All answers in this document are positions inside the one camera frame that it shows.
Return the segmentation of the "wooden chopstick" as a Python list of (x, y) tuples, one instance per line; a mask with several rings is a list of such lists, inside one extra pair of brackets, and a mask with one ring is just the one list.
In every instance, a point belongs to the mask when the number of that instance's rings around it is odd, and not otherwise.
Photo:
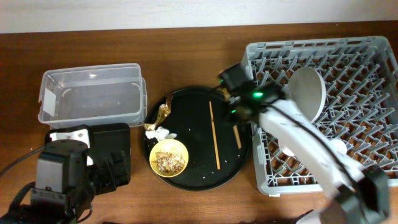
[(233, 131), (234, 131), (234, 136), (235, 136), (235, 139), (236, 139), (237, 147), (238, 147), (238, 149), (241, 149), (242, 148), (242, 144), (241, 144), (241, 140), (240, 140), (240, 136), (239, 136), (239, 130), (238, 130), (238, 126), (237, 125), (233, 126)]
[(220, 166), (218, 143), (217, 143), (217, 138), (216, 138), (215, 121), (214, 121), (213, 108), (212, 108), (211, 101), (209, 101), (209, 109), (210, 109), (210, 118), (211, 118), (211, 129), (212, 129), (213, 142), (214, 142), (214, 148), (215, 148), (216, 167), (218, 170), (220, 170), (221, 166)]

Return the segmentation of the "white round plate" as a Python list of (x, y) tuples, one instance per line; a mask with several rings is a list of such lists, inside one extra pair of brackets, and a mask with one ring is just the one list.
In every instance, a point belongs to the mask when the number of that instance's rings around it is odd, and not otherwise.
[(325, 81), (318, 71), (311, 67), (296, 70), (288, 81), (290, 97), (302, 114), (314, 123), (323, 111), (326, 101)]

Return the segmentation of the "gold foil wrapper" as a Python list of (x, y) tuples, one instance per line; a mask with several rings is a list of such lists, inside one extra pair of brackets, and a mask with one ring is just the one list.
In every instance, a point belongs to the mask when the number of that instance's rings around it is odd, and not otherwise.
[(157, 127), (168, 117), (171, 113), (172, 106), (172, 94), (169, 93), (166, 95), (165, 103), (159, 106), (156, 121), (154, 123), (144, 123), (144, 129), (146, 131), (155, 131)]

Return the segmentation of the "light blue plastic cup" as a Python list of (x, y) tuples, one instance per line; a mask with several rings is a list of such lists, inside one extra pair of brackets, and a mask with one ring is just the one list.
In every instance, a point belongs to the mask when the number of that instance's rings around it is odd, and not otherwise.
[(346, 154), (348, 151), (346, 144), (340, 139), (332, 139), (330, 144), (333, 146), (333, 150), (340, 154)]

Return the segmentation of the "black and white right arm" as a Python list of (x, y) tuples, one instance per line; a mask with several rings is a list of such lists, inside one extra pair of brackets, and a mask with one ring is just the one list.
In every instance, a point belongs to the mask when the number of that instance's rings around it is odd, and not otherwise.
[(389, 176), (384, 170), (365, 167), (339, 152), (279, 87), (258, 88), (248, 82), (227, 91), (234, 98), (231, 115), (257, 123), (281, 141), (330, 199), (327, 207), (311, 210), (295, 223), (382, 223), (390, 217)]

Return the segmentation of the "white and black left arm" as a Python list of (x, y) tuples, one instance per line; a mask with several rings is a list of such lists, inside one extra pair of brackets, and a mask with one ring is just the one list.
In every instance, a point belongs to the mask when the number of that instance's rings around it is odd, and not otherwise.
[(48, 142), (36, 180), (18, 192), (1, 223), (81, 223), (92, 215), (95, 196), (130, 179), (124, 151), (91, 150), (77, 140)]

